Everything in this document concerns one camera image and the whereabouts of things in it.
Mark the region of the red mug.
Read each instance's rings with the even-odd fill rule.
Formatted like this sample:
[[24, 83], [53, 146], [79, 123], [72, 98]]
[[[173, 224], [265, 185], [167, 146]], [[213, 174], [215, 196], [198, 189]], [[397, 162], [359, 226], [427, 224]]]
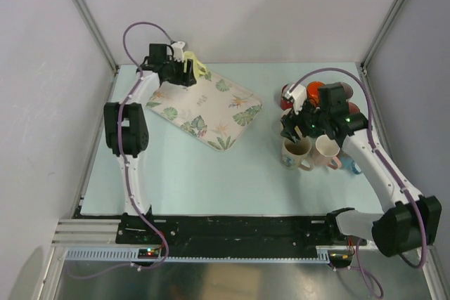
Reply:
[[288, 99], [285, 98], [285, 93], [287, 92], [289, 87], [290, 87], [290, 84], [286, 84], [281, 89], [280, 107], [282, 110], [289, 110], [293, 107], [293, 104]]

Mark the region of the blue butterfly mug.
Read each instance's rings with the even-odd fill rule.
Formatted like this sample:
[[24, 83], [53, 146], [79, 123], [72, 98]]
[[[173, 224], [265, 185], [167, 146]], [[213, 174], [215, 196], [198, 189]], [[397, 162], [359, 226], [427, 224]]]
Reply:
[[346, 169], [356, 175], [362, 173], [362, 170], [359, 168], [358, 164], [349, 155], [342, 153], [340, 155], [340, 161], [343, 169]]

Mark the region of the orange mug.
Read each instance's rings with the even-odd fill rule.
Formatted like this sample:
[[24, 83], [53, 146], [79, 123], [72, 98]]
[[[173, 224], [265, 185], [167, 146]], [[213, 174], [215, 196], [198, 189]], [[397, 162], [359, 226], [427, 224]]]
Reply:
[[316, 105], [320, 102], [319, 89], [324, 85], [321, 81], [313, 81], [307, 85], [307, 97], [309, 100], [314, 101]]

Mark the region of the purple mug black handle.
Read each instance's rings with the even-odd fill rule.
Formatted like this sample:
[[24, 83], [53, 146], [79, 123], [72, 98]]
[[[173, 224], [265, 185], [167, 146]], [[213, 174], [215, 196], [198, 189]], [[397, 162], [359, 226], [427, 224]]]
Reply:
[[346, 99], [349, 100], [353, 96], [353, 93], [354, 93], [352, 87], [349, 84], [346, 84], [344, 82], [341, 82], [340, 84], [342, 85], [342, 87], [344, 89]]

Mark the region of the pink octagonal mug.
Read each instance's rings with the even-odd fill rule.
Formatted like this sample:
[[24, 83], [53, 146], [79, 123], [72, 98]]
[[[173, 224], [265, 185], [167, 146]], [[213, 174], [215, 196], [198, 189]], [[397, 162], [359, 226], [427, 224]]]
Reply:
[[342, 167], [342, 162], [338, 158], [339, 152], [339, 145], [327, 135], [322, 135], [315, 141], [311, 158], [315, 166], [324, 166], [336, 170]]

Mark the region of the beige mug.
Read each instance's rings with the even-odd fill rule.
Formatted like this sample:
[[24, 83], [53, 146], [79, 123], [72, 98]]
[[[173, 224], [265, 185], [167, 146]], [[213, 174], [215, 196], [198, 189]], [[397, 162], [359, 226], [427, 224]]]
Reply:
[[312, 142], [310, 138], [303, 138], [298, 143], [284, 138], [281, 148], [281, 162], [289, 169], [312, 171], [315, 164], [309, 156], [311, 149]]

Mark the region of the pink face pattern mug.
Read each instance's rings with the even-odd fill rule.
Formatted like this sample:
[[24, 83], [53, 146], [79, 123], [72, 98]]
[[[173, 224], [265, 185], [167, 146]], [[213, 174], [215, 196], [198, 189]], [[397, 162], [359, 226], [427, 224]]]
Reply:
[[359, 107], [358, 107], [355, 103], [353, 103], [353, 102], [348, 102], [347, 104], [348, 104], [348, 108], [349, 108], [349, 113], [350, 113], [351, 115], [360, 113], [360, 109], [359, 109]]

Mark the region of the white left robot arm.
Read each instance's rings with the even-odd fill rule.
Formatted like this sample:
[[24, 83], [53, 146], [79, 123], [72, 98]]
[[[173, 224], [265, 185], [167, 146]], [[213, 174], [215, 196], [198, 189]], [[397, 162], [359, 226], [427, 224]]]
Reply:
[[151, 208], [142, 173], [143, 152], [150, 140], [144, 106], [164, 83], [182, 87], [197, 83], [194, 62], [187, 58], [185, 47], [183, 41], [150, 44], [131, 88], [121, 100], [103, 108], [105, 141], [120, 165], [124, 213], [129, 216], [145, 216]]

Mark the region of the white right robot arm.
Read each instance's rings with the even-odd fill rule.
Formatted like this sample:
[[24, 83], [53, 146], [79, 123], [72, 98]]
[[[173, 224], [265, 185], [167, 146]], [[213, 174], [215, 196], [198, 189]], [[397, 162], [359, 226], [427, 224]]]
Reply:
[[341, 83], [319, 87], [315, 104], [301, 84], [283, 92], [292, 109], [281, 117], [282, 137], [299, 142], [306, 137], [325, 136], [335, 142], [362, 170], [374, 190], [381, 214], [353, 208], [329, 213], [326, 239], [342, 244], [349, 236], [374, 242], [387, 257], [434, 243], [442, 205], [435, 196], [426, 197], [415, 188], [387, 156], [371, 123], [361, 112], [352, 113]]

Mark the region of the pale yellow green mug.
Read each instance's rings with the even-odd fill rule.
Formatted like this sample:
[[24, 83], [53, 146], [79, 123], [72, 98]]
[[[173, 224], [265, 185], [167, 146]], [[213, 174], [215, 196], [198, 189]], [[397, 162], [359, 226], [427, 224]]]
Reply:
[[192, 51], [185, 51], [184, 52], [184, 58], [185, 60], [190, 60], [192, 62], [193, 66], [193, 73], [194, 77], [196, 79], [200, 77], [204, 77], [207, 74], [207, 68], [204, 64], [202, 64], [197, 56]]

